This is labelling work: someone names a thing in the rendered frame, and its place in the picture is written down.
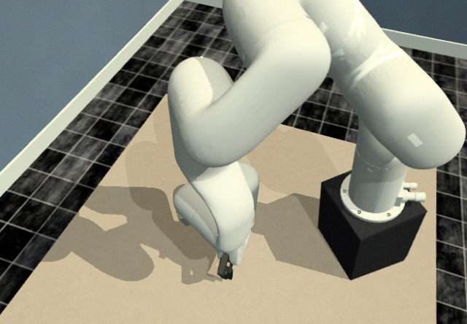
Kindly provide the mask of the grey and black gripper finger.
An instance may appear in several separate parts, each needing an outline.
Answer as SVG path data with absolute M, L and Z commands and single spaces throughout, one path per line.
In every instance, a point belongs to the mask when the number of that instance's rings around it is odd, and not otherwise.
M 223 279 L 232 279 L 233 278 L 233 265 L 229 260 L 229 254 L 223 253 L 222 258 L 220 259 L 217 274 Z M 227 262 L 230 263 L 230 266 L 227 266 Z

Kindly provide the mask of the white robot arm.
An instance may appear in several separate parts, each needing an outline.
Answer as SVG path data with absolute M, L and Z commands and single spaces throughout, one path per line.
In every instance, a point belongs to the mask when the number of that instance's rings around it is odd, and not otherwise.
M 192 57 L 175 67 L 167 88 L 174 156 L 188 181 L 173 204 L 185 226 L 219 252 L 243 245 L 260 177 L 238 160 L 327 74 L 358 116 L 352 171 L 340 190 L 347 211 L 383 223 L 404 202 L 425 202 L 425 193 L 403 190 L 417 189 L 404 182 L 408 167 L 451 161 L 466 129 L 442 89 L 358 0 L 223 0 L 223 20 L 244 74 L 234 83 L 218 62 Z

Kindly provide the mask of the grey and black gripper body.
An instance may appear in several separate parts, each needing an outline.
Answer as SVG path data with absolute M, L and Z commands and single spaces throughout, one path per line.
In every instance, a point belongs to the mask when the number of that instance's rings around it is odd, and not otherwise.
M 241 247 L 239 247 L 237 250 L 234 250 L 233 252 L 227 252 L 230 255 L 230 258 L 229 258 L 230 262 L 235 266 L 239 265 L 241 262 L 242 256 L 244 254 L 244 251 L 246 249 L 247 243 L 250 238 L 251 231 L 252 231 L 252 227 L 251 227 L 251 230 L 250 230 L 250 233 L 247 239 L 245 240 L 245 242 L 243 243 Z M 223 252 L 217 251 L 217 257 L 219 260 L 222 258 L 222 256 L 223 256 Z

